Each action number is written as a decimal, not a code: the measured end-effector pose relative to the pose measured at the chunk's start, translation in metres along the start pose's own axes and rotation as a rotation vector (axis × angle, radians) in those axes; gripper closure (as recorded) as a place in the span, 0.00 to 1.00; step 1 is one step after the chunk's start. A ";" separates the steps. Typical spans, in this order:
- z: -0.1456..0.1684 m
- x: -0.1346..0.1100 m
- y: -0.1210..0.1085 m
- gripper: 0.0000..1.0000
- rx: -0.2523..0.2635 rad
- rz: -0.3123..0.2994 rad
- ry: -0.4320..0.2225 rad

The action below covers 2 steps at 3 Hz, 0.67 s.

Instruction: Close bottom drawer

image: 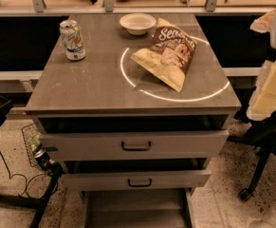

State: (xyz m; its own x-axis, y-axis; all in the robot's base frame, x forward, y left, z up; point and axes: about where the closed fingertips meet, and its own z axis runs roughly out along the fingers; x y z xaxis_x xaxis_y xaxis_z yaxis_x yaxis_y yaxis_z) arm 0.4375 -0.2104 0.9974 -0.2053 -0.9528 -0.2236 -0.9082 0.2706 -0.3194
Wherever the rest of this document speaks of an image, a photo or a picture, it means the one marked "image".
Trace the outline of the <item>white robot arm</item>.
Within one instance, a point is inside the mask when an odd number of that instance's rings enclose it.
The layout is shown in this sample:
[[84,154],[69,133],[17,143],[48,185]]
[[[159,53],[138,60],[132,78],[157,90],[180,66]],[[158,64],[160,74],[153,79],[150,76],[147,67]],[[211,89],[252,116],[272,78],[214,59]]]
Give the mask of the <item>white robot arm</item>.
[[[270,34],[270,45],[276,49],[276,8],[256,19],[250,26],[254,31]],[[276,61],[265,61],[260,69],[248,103],[247,116],[254,121],[268,118],[276,110]]]

